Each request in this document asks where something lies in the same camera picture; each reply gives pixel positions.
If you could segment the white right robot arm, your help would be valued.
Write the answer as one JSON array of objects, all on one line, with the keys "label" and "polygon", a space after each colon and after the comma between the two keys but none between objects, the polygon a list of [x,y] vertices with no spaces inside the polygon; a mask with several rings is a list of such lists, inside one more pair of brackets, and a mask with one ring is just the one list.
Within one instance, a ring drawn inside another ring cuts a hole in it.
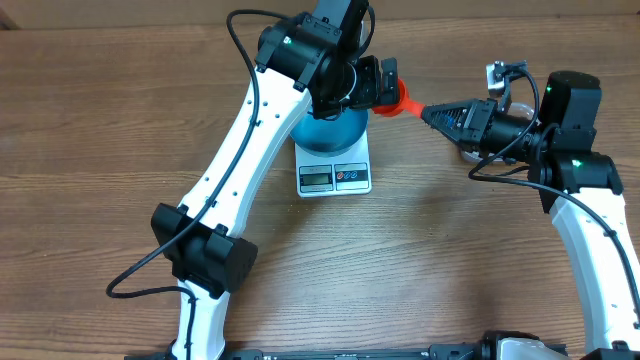
[{"label": "white right robot arm", "polygon": [[534,89],[530,118],[493,99],[426,106],[421,119],[481,161],[470,179],[538,191],[567,251],[585,322],[588,359],[639,356],[639,259],[624,186],[611,157],[592,149],[598,78],[562,70]]}]

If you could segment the red plastic measuring scoop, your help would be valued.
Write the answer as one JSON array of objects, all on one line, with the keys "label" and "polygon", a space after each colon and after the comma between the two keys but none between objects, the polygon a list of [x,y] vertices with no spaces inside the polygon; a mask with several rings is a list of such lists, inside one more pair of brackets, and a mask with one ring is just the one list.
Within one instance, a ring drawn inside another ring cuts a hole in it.
[{"label": "red plastic measuring scoop", "polygon": [[372,111],[375,114],[381,115],[383,117],[395,117],[403,112],[407,112],[416,116],[417,118],[421,118],[425,105],[410,98],[409,91],[402,79],[398,79],[398,90],[398,103],[374,107]]}]

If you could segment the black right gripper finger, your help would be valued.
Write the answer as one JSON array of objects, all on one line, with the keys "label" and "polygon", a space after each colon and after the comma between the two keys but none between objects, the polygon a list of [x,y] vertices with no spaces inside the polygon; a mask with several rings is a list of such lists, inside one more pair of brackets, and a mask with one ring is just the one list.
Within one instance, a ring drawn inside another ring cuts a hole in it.
[{"label": "black right gripper finger", "polygon": [[425,123],[458,147],[463,147],[463,131],[448,120],[426,120]]},{"label": "black right gripper finger", "polygon": [[464,119],[474,106],[481,103],[481,99],[469,99],[452,103],[427,105],[421,112],[421,119],[424,121],[434,121],[440,114],[447,115],[454,119]]}]

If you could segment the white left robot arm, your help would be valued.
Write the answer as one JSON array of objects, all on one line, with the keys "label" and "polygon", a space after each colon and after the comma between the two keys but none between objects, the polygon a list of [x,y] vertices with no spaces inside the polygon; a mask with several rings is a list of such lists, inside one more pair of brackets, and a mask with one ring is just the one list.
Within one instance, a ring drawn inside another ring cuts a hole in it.
[{"label": "white left robot arm", "polygon": [[366,1],[321,1],[312,13],[278,15],[263,30],[244,103],[217,154],[178,206],[160,204],[152,230],[181,296],[169,359],[218,359],[225,317],[257,257],[242,239],[256,193],[302,118],[332,119],[398,98],[396,65],[366,55]]}]

